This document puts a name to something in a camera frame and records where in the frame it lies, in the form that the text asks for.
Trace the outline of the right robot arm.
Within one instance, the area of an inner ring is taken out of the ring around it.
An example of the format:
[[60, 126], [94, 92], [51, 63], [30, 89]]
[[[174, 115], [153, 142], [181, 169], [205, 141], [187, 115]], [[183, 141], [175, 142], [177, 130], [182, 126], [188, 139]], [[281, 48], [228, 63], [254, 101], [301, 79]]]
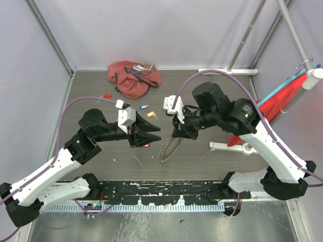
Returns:
[[224, 197], [231, 199], [242, 192], [264, 191], [285, 201], [305, 195], [309, 185], [304, 169], [313, 172], [316, 164], [300, 159], [281, 139], [272, 138], [267, 131], [268, 122], [261, 121], [251, 100], [230, 101], [220, 86], [211, 82], [197, 86], [192, 96], [197, 103], [194, 112], [180, 97], [164, 99], [166, 114], [173, 116], [173, 138], [196, 140], [200, 130], [217, 126], [248, 143], [268, 164], [268, 168], [260, 171], [228, 172], [221, 183]]

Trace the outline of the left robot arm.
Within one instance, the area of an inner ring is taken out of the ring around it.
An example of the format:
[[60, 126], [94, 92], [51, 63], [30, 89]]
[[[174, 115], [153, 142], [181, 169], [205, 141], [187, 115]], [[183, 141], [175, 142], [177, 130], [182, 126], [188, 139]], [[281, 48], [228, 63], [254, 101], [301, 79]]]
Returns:
[[108, 123], [101, 110], [86, 111], [78, 124], [80, 130], [47, 163], [19, 182], [1, 184], [1, 198], [16, 227], [35, 220], [45, 209], [78, 198], [97, 199], [101, 184], [92, 173], [72, 182], [52, 187], [69, 172], [80, 168], [101, 152], [99, 142], [127, 140], [131, 147], [142, 147], [161, 140], [154, 134], [160, 128], [127, 107], [118, 112], [119, 120]]

